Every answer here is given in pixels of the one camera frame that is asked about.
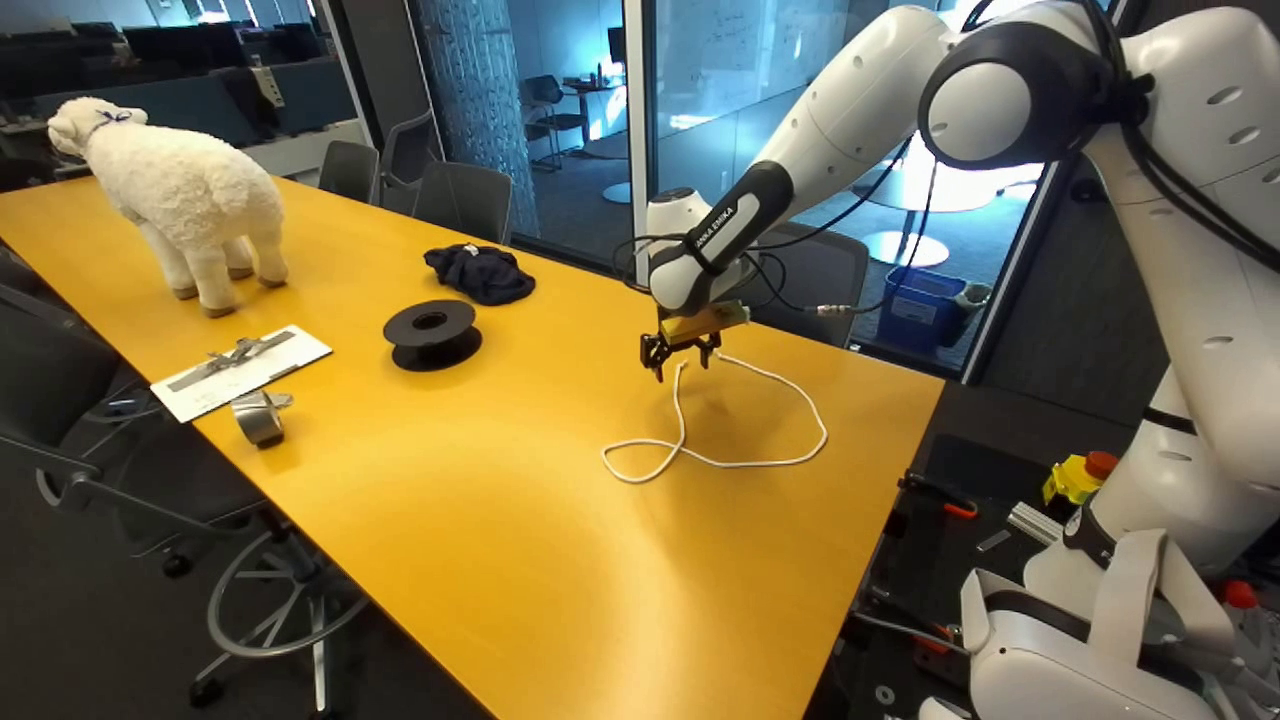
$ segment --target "chair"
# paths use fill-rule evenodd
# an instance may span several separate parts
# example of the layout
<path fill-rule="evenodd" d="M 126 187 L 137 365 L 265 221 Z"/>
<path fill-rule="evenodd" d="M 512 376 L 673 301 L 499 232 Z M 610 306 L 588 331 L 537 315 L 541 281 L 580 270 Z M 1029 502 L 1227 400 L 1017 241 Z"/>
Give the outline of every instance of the chair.
<path fill-rule="evenodd" d="M 512 179 L 481 163 L 437 160 L 415 187 L 413 214 L 509 245 Z"/>
<path fill-rule="evenodd" d="M 325 640 L 365 607 L 365 595 L 299 533 L 270 519 L 229 458 L 171 424 L 108 345 L 14 282 L 0 282 L 0 450 L 32 462 L 34 493 L 51 508 L 103 502 L 133 556 L 162 556 L 162 574 L 182 574 L 191 546 L 258 522 L 265 533 L 215 581 L 209 632 L 224 657 L 195 671 L 186 700 L 212 703 L 229 661 L 311 647 L 315 713 L 327 713 Z M 288 600 L 265 614 L 270 585 Z"/>
<path fill-rule="evenodd" d="M 380 201 L 380 163 L 385 160 L 367 145 L 327 138 L 315 183 L 325 191 L 374 202 Z"/>
<path fill-rule="evenodd" d="M 774 227 L 769 245 L 759 245 L 759 270 L 732 289 L 732 294 L 747 301 L 759 325 L 846 348 L 868 277 L 868 245 L 846 237 L 789 245 L 801 232 L 804 227 Z"/>
<path fill-rule="evenodd" d="M 563 113 L 563 85 L 555 75 L 527 75 L 523 81 L 523 135 L 527 138 L 551 138 L 551 150 L 561 150 L 561 132 L 588 132 L 588 117 L 582 113 Z"/>
<path fill-rule="evenodd" d="M 385 208 L 413 210 L 415 183 L 428 163 L 443 160 L 437 113 L 407 117 L 389 126 L 385 148 Z"/>

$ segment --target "white robot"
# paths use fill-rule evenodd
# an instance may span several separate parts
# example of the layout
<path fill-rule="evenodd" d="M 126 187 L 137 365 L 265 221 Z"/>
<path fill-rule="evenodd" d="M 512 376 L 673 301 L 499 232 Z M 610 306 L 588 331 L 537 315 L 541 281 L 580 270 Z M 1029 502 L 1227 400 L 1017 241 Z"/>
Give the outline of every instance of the white robot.
<path fill-rule="evenodd" d="M 668 353 L 720 345 L 753 241 L 846 187 L 911 132 L 957 166 L 1079 148 L 1138 265 L 1167 373 L 1118 467 L 1024 585 L 958 593 L 971 708 L 1024 717 L 1276 717 L 1272 663 L 1198 574 L 1280 517 L 1280 45 L 1242 9 L 1117 34 L 1048 0 L 952 34 L 928 9 L 870 21 L 717 202 L 660 208 L 647 289 Z M 962 717 L 928 703 L 920 717 Z"/>

